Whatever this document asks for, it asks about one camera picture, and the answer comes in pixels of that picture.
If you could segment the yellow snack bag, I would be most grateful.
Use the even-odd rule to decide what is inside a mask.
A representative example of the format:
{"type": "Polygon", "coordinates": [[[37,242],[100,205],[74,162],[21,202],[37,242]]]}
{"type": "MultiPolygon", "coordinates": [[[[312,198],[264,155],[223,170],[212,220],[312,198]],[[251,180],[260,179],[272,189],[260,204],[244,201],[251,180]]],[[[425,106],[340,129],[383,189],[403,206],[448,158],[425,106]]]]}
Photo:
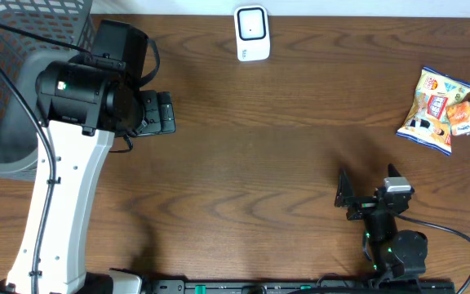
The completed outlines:
{"type": "Polygon", "coordinates": [[[462,102],[468,93],[469,82],[424,66],[413,105],[396,135],[450,156],[452,135],[446,109],[462,102]]]}

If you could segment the orange snack packet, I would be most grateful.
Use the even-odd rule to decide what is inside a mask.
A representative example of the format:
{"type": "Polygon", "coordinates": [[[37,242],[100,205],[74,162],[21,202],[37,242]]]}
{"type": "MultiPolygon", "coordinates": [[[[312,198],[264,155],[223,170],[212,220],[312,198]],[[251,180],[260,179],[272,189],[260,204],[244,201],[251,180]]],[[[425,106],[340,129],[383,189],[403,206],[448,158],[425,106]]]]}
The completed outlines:
{"type": "Polygon", "coordinates": [[[470,103],[468,101],[448,106],[446,113],[453,136],[470,134],[470,103]]]}

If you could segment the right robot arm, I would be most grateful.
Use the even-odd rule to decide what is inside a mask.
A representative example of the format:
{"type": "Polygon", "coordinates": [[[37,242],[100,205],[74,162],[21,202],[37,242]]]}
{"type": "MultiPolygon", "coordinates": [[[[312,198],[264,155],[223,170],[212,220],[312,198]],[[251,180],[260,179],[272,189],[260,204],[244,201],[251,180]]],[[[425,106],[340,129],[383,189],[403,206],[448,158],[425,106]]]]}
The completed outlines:
{"type": "Polygon", "coordinates": [[[414,188],[392,164],[382,186],[371,196],[358,196],[345,170],[339,171],[335,206],[347,210],[349,221],[363,221],[362,251],[375,273],[367,279],[372,288],[385,283],[416,280],[426,271],[428,239],[413,230],[399,230],[396,217],[409,208],[414,188]]]}

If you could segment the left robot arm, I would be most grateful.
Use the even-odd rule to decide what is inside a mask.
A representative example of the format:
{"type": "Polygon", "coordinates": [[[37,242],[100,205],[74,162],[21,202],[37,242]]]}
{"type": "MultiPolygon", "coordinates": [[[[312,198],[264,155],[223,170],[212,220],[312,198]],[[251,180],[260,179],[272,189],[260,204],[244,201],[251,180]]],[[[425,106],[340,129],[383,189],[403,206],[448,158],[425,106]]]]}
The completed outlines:
{"type": "Polygon", "coordinates": [[[35,82],[42,114],[38,165],[24,237],[0,293],[111,292],[86,270],[95,189],[113,141],[175,131],[170,94],[147,90],[152,73],[95,57],[54,61],[35,82]]]}

